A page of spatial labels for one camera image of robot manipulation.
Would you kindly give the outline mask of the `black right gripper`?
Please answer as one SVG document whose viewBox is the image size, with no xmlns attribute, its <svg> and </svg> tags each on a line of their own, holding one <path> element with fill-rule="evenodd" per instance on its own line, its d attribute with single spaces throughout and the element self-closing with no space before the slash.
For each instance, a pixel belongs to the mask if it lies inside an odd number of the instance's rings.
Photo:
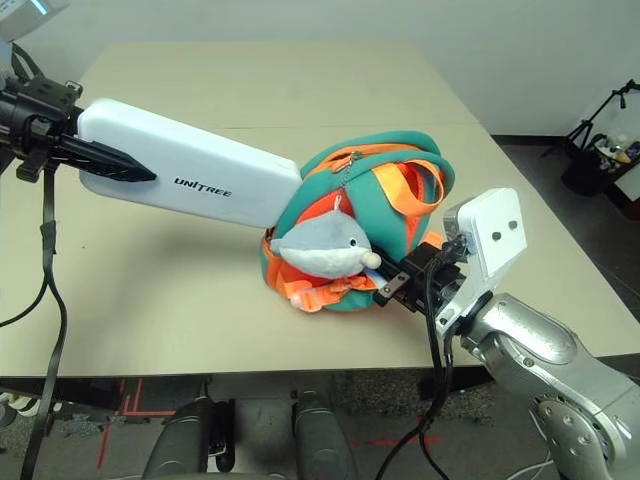
<svg viewBox="0 0 640 480">
<path fill-rule="evenodd" d="M 461 249 L 451 243 L 441 248 L 421 243 L 401 260 L 392 259 L 379 247 L 373 251 L 381 257 L 376 272 L 382 277 L 373 301 L 382 307 L 395 300 L 411 312 L 425 314 L 430 298 L 433 311 L 438 312 L 466 279 L 456 264 Z"/>
</svg>

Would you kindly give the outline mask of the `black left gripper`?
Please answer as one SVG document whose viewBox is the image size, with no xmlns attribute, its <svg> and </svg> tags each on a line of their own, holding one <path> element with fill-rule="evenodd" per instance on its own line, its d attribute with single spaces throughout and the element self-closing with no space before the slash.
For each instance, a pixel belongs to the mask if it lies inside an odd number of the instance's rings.
<svg viewBox="0 0 640 480">
<path fill-rule="evenodd" d="M 19 179 L 37 179 L 59 146 L 62 135 L 77 133 L 83 109 L 76 105 L 83 87 L 50 79 L 22 82 L 9 79 L 1 89 L 1 162 L 19 159 Z M 154 181 L 156 174 L 120 150 L 78 138 L 62 139 L 62 162 L 93 175 L 119 182 Z"/>
</svg>

